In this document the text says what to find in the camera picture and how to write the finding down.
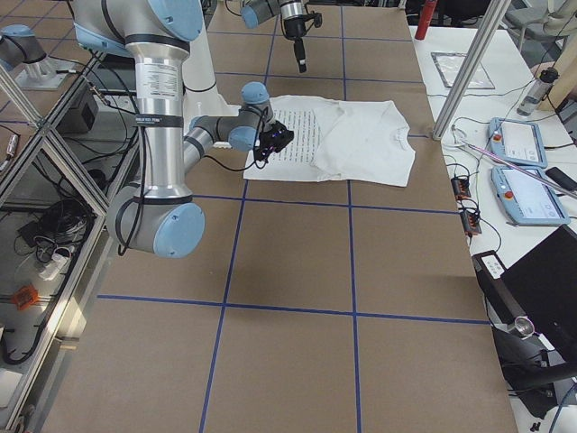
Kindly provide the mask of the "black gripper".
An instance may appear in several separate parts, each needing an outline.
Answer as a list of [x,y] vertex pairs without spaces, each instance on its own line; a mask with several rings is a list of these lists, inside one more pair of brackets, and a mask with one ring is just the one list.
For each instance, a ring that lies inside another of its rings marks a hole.
[[294,41],[293,51],[298,64],[298,71],[307,71],[306,50],[301,40],[307,33],[306,20],[302,16],[295,16],[282,20],[283,35],[287,40]]
[[259,144],[253,149],[254,160],[267,162],[273,153],[281,152],[294,139],[294,132],[275,121],[270,129],[259,133]]

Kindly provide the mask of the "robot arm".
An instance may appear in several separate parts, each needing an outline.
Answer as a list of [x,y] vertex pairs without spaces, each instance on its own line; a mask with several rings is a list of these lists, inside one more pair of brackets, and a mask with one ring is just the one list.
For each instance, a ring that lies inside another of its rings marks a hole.
[[247,28],[253,29],[269,19],[280,16],[281,32],[293,42],[293,51],[300,73],[307,71],[306,50],[303,42],[311,27],[322,26],[321,13],[308,11],[304,1],[257,0],[247,1],[241,8],[241,17]]
[[236,116],[203,115],[184,126],[183,64],[205,28],[198,1],[76,1],[72,9],[82,47],[130,57],[135,64],[142,175],[112,200],[107,229],[120,253],[184,257],[205,229],[205,215],[185,182],[187,171],[218,142],[267,161],[294,133],[275,118],[259,82],[243,87]]

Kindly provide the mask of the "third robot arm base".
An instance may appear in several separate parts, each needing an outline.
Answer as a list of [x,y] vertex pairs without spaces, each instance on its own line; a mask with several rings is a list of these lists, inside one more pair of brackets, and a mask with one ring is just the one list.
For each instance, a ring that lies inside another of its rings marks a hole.
[[15,78],[22,89],[56,90],[75,63],[47,54],[32,29],[11,24],[1,29],[1,66],[8,72],[23,66]]

